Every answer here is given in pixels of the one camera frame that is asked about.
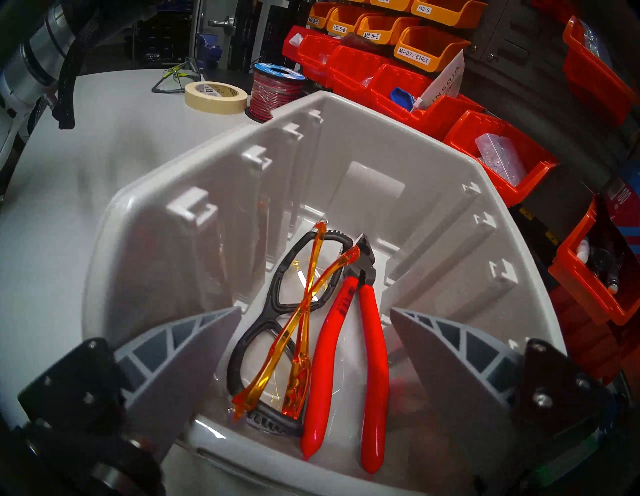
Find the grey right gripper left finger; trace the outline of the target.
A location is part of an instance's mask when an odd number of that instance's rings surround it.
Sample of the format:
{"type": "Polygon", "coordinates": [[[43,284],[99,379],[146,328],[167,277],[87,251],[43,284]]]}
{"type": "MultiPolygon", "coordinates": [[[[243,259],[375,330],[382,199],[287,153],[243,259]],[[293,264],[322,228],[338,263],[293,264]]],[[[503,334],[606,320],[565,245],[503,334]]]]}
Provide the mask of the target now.
{"type": "Polygon", "coordinates": [[[241,309],[167,322],[111,349],[89,338],[18,394],[32,423],[59,432],[133,434],[162,460],[203,397],[241,309]]]}

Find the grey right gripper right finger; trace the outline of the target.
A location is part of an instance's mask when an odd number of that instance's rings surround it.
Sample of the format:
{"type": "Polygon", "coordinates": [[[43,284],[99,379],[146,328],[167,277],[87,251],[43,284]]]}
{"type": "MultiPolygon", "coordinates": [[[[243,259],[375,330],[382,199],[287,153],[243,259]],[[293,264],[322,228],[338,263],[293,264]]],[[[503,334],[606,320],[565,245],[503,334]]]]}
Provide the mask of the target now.
{"type": "Polygon", "coordinates": [[[485,331],[390,309],[419,382],[480,480],[519,480],[615,420],[615,398],[550,342],[523,352],[485,331]]]}

